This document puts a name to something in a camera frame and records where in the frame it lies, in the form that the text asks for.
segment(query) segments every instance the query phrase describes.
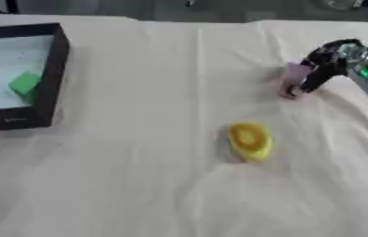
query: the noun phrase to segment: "black box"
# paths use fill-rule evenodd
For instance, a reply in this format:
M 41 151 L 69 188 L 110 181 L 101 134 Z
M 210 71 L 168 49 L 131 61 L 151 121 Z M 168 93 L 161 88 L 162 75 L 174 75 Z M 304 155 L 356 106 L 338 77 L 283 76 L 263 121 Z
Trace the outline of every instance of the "black box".
M 69 51 L 59 23 L 0 27 L 0 131 L 51 126 Z M 28 104 L 9 84 L 31 70 L 39 82 Z

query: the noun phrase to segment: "yellow lemon slice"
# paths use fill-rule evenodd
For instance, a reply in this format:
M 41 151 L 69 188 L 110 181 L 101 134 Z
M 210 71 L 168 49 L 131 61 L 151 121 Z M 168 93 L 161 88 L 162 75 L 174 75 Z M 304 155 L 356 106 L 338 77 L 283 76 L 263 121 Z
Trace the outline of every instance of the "yellow lemon slice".
M 228 140 L 245 160 L 264 160 L 269 157 L 273 139 L 266 127 L 256 122 L 239 122 L 228 128 Z

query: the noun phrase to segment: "green block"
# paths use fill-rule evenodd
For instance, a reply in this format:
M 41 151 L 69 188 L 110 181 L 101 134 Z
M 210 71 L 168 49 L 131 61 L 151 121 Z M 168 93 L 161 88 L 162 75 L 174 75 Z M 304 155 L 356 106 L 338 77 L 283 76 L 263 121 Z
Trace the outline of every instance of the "green block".
M 15 92 L 26 103 L 32 103 L 33 89 L 41 81 L 41 77 L 25 71 L 15 80 L 11 81 L 9 88 Z

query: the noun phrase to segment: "pink object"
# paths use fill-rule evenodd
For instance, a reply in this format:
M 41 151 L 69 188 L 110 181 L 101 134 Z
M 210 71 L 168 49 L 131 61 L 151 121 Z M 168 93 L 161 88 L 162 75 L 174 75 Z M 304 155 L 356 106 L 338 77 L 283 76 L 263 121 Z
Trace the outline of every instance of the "pink object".
M 296 99 L 297 96 L 292 94 L 295 87 L 300 86 L 306 76 L 312 72 L 308 66 L 303 66 L 296 63 L 287 63 L 285 70 L 280 78 L 281 85 L 279 94 L 288 99 Z

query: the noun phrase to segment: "white tablecloth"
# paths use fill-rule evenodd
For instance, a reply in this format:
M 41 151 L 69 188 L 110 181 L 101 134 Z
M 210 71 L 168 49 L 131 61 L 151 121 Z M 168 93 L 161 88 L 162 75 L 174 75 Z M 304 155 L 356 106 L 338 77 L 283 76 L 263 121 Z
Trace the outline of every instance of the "white tablecloth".
M 0 132 L 0 236 L 368 236 L 368 97 L 337 78 L 297 102 L 279 67 L 368 23 L 62 23 L 72 54 L 50 129 Z M 254 119 L 270 160 L 222 137 Z

